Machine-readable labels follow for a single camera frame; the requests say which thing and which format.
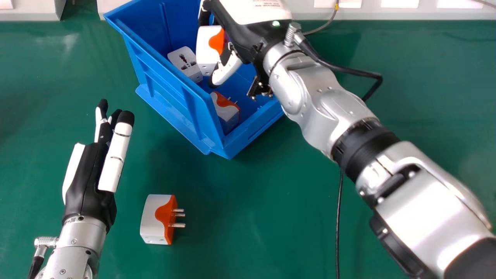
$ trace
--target cable connector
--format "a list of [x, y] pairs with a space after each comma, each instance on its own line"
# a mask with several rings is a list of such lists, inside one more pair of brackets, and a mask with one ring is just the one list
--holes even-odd
[[139, 234], [147, 244], [171, 245], [174, 229], [186, 227], [176, 223], [176, 218], [185, 216], [184, 209], [178, 208], [176, 196], [148, 195]]

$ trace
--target robotic hand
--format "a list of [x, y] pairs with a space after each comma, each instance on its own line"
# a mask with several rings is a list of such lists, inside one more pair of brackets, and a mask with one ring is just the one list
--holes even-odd
[[[58, 238], [38, 237], [28, 279], [94, 279], [105, 237], [117, 214], [114, 193], [121, 178], [134, 114], [116, 110], [107, 119], [107, 100], [98, 104], [95, 142], [77, 143], [62, 186], [65, 211]], [[54, 248], [41, 269], [48, 248]]]
[[493, 278], [496, 238], [477, 198], [345, 90], [281, 0], [203, 0], [257, 77], [248, 95], [278, 98], [304, 138], [336, 162], [373, 210], [373, 232], [413, 278]]

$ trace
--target blue bin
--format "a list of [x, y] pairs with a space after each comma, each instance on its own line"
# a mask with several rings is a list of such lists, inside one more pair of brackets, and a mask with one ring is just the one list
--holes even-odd
[[240, 124], [225, 135], [207, 78], [196, 84], [167, 60], [167, 53], [183, 46], [196, 48], [199, 0], [134, 0], [105, 14], [124, 37], [139, 86], [136, 93], [203, 154], [231, 159], [283, 112], [277, 99], [246, 96], [255, 76], [243, 65], [216, 89], [241, 110]]

